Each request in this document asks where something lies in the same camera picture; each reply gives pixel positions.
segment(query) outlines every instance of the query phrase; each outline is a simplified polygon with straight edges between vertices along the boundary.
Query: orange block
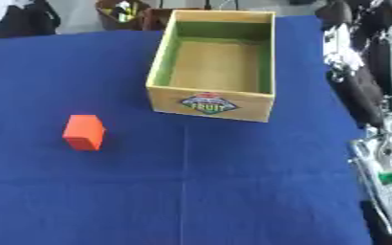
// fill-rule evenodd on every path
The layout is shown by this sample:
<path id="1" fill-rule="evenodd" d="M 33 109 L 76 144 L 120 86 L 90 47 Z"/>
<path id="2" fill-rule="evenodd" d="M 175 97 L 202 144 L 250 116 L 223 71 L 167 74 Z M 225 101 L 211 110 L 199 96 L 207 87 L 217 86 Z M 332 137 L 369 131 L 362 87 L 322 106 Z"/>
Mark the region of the orange block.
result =
<path id="1" fill-rule="evenodd" d="M 76 150 L 99 150 L 105 128 L 95 115 L 72 115 L 63 138 Z"/>

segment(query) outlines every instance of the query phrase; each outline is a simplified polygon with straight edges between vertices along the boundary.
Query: box label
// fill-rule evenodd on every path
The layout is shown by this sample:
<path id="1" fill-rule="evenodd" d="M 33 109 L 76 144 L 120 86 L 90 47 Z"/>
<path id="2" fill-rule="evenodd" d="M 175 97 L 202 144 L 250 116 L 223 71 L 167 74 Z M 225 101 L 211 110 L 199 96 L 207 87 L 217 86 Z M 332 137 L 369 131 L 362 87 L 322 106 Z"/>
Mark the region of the box label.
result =
<path id="1" fill-rule="evenodd" d="M 190 98 L 181 100 L 181 104 L 206 115 L 214 115 L 239 108 L 232 102 L 220 98 L 220 95 L 209 92 L 196 94 Z"/>

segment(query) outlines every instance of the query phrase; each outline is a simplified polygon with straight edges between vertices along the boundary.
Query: box bottom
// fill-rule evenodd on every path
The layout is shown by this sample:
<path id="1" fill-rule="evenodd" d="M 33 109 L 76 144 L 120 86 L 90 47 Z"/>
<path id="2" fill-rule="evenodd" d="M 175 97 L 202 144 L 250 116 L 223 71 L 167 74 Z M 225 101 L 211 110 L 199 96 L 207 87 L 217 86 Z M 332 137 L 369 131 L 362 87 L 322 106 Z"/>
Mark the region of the box bottom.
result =
<path id="1" fill-rule="evenodd" d="M 169 86 L 259 93 L 262 52 L 262 42 L 182 37 Z"/>

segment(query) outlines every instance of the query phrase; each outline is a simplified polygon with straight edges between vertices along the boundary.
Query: floor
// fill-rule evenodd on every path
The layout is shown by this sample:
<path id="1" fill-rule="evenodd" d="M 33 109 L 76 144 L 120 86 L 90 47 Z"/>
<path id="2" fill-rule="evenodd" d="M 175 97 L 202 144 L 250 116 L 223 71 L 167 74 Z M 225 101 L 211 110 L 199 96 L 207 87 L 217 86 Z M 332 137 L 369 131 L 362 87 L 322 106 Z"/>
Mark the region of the floor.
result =
<path id="1" fill-rule="evenodd" d="M 143 0 L 143 2 L 158 6 L 159 0 Z M 62 17 L 60 33 L 84 33 L 101 31 L 98 14 L 94 8 L 97 0 L 49 0 Z M 214 9 L 234 9 L 231 0 L 210 0 Z M 202 7 L 205 0 L 164 0 L 165 8 Z M 312 5 L 290 6 L 287 0 L 240 0 L 242 10 L 276 11 L 278 15 L 312 14 L 314 10 L 325 3 L 318 0 Z"/>

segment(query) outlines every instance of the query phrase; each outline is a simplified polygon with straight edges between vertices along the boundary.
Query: table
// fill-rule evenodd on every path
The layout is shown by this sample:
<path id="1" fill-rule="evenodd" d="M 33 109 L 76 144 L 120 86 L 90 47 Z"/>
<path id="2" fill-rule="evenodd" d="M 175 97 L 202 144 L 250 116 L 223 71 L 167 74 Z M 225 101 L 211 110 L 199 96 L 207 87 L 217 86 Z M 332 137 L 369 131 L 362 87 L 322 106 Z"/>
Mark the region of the table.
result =
<path id="1" fill-rule="evenodd" d="M 0 245 L 370 244 L 319 23 L 277 29 L 269 123 L 152 112 L 161 33 L 0 40 Z M 72 114 L 103 120 L 101 152 L 62 141 Z"/>

